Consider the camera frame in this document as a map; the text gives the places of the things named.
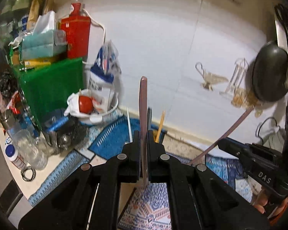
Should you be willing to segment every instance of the blue bottle cap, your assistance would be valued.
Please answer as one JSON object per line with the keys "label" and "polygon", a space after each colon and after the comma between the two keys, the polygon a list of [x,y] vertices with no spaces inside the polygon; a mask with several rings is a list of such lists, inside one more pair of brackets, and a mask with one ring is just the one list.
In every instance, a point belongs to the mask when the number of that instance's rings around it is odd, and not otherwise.
{"label": "blue bottle cap", "polygon": [[5,148],[5,154],[8,157],[12,157],[15,154],[15,147],[12,144],[9,144],[6,148]]}

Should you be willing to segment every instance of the white tissue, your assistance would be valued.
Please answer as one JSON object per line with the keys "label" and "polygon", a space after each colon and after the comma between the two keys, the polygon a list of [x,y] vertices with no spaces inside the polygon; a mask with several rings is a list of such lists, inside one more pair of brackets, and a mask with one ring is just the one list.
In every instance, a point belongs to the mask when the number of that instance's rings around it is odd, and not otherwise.
{"label": "white tissue", "polygon": [[64,111],[64,116],[68,114],[77,117],[80,114],[79,111],[79,94],[72,93],[67,99],[68,107]]}
{"label": "white tissue", "polygon": [[51,10],[38,17],[33,34],[41,34],[54,29],[56,29],[55,12]]}

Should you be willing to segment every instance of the shelf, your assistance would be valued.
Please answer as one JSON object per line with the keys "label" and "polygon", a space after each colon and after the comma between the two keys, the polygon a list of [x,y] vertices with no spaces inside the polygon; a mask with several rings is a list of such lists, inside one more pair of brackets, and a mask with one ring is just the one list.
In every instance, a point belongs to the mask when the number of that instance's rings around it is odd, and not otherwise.
{"label": "shelf", "polygon": [[0,15],[0,24],[3,22],[9,23],[13,19],[16,19],[17,22],[26,14],[29,13],[30,8],[20,8],[13,11],[8,11]]}

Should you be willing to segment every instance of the metal screw head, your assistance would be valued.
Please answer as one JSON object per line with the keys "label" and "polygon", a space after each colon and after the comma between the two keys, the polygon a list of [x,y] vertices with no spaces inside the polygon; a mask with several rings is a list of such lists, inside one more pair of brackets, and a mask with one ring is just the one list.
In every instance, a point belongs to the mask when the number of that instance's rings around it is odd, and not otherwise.
{"label": "metal screw head", "polygon": [[82,169],[83,171],[89,170],[90,168],[91,168],[91,165],[88,164],[88,163],[85,163],[85,164],[82,164],[82,165],[81,165],[81,169]]}
{"label": "metal screw head", "polygon": [[117,155],[117,159],[119,159],[119,160],[124,160],[124,159],[126,159],[126,158],[127,158],[127,155],[126,155],[126,154],[121,153],[121,154],[118,154],[118,155]]}
{"label": "metal screw head", "polygon": [[170,158],[170,156],[169,156],[168,154],[162,154],[162,155],[160,156],[160,158],[161,158],[163,161],[167,161],[167,160]]}
{"label": "metal screw head", "polygon": [[205,171],[207,169],[206,165],[200,163],[196,166],[199,171]]}

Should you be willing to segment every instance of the tissue box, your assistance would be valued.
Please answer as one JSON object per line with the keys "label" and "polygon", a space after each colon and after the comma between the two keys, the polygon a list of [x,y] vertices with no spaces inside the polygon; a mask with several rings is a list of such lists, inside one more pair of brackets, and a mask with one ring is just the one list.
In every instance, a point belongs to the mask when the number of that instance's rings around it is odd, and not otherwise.
{"label": "tissue box", "polygon": [[66,52],[64,30],[49,30],[41,34],[26,36],[22,41],[22,60],[48,58]]}

